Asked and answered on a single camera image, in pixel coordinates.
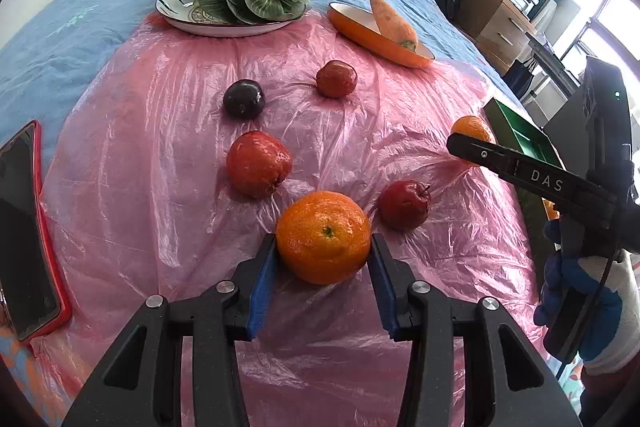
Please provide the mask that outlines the dark blue tote bag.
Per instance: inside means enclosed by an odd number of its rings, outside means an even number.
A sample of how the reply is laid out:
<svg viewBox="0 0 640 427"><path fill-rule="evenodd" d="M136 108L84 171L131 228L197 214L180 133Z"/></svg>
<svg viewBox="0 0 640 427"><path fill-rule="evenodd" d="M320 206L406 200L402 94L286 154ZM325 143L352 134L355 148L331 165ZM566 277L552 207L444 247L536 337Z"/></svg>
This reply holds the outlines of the dark blue tote bag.
<svg viewBox="0 0 640 427"><path fill-rule="evenodd" d="M531 57L525 62L515 60L502 76L503 81L519 100L526 95L532 85L534 70L537 66L538 62L535 57Z"/></svg>

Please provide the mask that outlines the small orange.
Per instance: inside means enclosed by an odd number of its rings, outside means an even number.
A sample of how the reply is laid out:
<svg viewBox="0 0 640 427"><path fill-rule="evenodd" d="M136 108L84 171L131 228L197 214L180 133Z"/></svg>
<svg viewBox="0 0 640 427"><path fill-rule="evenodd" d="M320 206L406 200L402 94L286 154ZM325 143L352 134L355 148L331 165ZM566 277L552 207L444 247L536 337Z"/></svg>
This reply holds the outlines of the small orange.
<svg viewBox="0 0 640 427"><path fill-rule="evenodd" d="M482 118L474 115L458 118L451 126L450 133L460 133L480 141L496 144L495 135L492 133L491 127Z"/></svg>

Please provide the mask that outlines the orange oval dish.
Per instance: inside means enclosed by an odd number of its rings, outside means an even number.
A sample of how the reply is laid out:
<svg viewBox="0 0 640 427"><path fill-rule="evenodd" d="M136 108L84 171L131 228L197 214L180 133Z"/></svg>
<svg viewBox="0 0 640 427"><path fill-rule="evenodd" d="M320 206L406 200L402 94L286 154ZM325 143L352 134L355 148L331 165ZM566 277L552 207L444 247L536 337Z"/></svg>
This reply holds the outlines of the orange oval dish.
<svg viewBox="0 0 640 427"><path fill-rule="evenodd" d="M344 37L386 58L387 61L409 68L427 68L435 61L434 54L423 43L419 43L416 52L413 52L382 36L373 15L367 10L350 4L331 2L328 6L328 17L334 28Z"/></svg>

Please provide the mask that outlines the wooden drawer cabinet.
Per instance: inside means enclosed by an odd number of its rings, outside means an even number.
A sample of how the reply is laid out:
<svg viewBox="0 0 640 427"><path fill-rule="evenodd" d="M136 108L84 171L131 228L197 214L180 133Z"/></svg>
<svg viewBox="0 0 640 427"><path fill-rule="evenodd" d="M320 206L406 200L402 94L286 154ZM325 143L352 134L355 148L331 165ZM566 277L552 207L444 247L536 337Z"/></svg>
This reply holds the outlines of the wooden drawer cabinet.
<svg viewBox="0 0 640 427"><path fill-rule="evenodd" d="M504 76L535 33L510 0L462 0L454 19L487 62Z"/></svg>

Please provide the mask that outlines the green rectangular tray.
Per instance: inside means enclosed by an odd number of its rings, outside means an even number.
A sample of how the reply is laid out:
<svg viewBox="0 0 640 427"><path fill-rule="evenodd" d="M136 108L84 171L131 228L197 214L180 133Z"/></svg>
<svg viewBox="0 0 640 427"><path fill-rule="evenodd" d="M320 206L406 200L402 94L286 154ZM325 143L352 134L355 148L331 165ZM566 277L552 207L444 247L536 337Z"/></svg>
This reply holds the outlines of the green rectangular tray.
<svg viewBox="0 0 640 427"><path fill-rule="evenodd" d="M491 98L484 106L484 114L499 145L555 167L564 167L548 136L506 104ZM521 188L516 190L516 194L527 230L530 234L540 233L548 220L541 197Z"/></svg>

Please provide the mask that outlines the blue patterned bed cover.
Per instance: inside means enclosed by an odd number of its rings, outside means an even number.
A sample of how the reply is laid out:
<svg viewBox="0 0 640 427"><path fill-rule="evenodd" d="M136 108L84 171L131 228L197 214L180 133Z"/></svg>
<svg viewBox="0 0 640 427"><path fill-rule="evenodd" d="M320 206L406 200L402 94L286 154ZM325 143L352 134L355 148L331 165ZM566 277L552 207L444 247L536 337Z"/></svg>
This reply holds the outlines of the blue patterned bed cover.
<svg viewBox="0 0 640 427"><path fill-rule="evenodd" d="M155 12L155 1L54 0L2 48L1 133L10 136L25 121L39 120L43 127L44 176L64 122L94 76L148 17L156 15L167 24ZM500 77L472 43L446 20L434 0L385 1L413 27L419 43L434 54L434 62L474 66L489 79L496 92L502 89ZM329 20L331 2L350 4L372 14L369 0L311 0L308 14L317 13ZM360 46L334 30L337 35ZM9 339L3 339L1 352L18 384L41 415L28 383L28 371L35 362L32 351L35 340L28 348L20 349Z"/></svg>

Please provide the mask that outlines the red cased smartphone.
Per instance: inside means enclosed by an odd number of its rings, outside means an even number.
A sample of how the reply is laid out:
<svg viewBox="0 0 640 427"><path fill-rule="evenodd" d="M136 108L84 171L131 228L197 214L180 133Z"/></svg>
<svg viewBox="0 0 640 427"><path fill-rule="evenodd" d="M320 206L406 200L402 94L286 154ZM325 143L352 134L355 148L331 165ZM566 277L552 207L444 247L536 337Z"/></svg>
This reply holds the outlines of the red cased smartphone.
<svg viewBox="0 0 640 427"><path fill-rule="evenodd" d="M1 147L1 296L20 343L72 316L40 204L41 126L32 120Z"/></svg>

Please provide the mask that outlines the large red apple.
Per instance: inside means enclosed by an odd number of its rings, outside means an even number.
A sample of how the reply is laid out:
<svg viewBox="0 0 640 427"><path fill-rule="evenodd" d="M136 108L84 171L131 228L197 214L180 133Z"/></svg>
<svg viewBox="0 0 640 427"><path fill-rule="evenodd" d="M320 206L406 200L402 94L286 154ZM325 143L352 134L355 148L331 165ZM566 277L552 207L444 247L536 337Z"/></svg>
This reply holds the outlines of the large red apple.
<svg viewBox="0 0 640 427"><path fill-rule="evenodd" d="M288 177L293 157L272 135L249 131L233 142L226 163L235 190L245 196L262 199L274 193Z"/></svg>

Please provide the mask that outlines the dark purple plum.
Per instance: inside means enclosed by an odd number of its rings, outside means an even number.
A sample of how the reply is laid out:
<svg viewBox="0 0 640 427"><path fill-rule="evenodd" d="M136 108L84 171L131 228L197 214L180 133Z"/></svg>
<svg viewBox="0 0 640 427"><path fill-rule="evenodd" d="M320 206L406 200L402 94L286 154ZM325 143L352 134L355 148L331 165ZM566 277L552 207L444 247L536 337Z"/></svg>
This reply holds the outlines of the dark purple plum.
<svg viewBox="0 0 640 427"><path fill-rule="evenodd" d="M232 83L224 92L224 109L238 119L254 119L265 108L266 99L262 86L255 80L241 79Z"/></svg>

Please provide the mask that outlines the dark desk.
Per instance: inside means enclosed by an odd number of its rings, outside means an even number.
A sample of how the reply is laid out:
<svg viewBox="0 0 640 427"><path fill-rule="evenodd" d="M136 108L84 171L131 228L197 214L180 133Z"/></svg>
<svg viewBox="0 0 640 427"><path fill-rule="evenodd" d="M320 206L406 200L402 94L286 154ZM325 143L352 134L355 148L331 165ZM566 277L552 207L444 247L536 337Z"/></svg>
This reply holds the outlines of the dark desk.
<svg viewBox="0 0 640 427"><path fill-rule="evenodd" d="M580 82L569 72L547 43L541 43L534 35L526 32L529 49L544 73L555 84L565 98L570 98L580 87Z"/></svg>

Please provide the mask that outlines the orange carrot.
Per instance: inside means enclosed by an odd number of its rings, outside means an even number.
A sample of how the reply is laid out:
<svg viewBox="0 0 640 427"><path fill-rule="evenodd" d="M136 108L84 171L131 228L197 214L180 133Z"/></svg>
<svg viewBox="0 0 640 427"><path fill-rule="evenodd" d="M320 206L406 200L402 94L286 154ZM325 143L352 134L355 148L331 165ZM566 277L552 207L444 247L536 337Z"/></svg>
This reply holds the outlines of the orange carrot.
<svg viewBox="0 0 640 427"><path fill-rule="evenodd" d="M413 27L385 0L369 0L380 34L411 52L419 43Z"/></svg>

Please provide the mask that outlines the small red fruit far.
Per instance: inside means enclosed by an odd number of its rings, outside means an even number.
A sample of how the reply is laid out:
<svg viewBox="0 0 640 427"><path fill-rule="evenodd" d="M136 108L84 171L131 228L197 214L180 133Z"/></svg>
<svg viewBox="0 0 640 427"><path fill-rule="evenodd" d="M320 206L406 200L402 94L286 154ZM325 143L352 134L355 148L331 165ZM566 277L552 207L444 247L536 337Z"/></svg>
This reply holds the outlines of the small red fruit far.
<svg viewBox="0 0 640 427"><path fill-rule="evenodd" d="M343 61L332 60L316 74L319 92L327 98L344 98L352 94L358 83L356 69Z"/></svg>

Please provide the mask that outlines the pink plastic sheet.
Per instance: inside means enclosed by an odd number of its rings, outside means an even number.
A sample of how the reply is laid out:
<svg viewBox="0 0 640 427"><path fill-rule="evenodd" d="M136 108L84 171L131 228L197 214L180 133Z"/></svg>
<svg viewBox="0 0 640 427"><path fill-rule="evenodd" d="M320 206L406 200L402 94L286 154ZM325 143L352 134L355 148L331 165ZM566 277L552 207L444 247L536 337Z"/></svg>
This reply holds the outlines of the pink plastic sheet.
<svg viewBox="0 0 640 427"><path fill-rule="evenodd" d="M332 60L358 74L344 98L317 87ZM293 157L281 186L259 200L235 191L226 167L248 124L224 113L222 96L243 77L267 97L254 128ZM148 17L66 118L44 177L41 202L73 307L62 329L32 344L28 383L44 420L61 424L146 297L198 295L253 256L285 208L319 190L373 215L390 182L429 185L424 225L385 232L392 253L452 297L496 297L539 343L535 269L514 188L446 150L451 125L495 94L474 66L397 66L317 13L246 39L193 37Z"/></svg>

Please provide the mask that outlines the large orange with stem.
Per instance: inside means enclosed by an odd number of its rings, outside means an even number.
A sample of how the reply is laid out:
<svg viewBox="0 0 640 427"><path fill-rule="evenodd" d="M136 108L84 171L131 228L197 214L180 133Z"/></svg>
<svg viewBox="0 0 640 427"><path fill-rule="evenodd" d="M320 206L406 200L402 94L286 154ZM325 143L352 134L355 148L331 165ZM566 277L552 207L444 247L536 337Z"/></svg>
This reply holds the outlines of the large orange with stem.
<svg viewBox="0 0 640 427"><path fill-rule="evenodd" d="M366 264L371 225L348 196L315 191L282 212L276 239L281 259L296 277L314 285L331 285Z"/></svg>

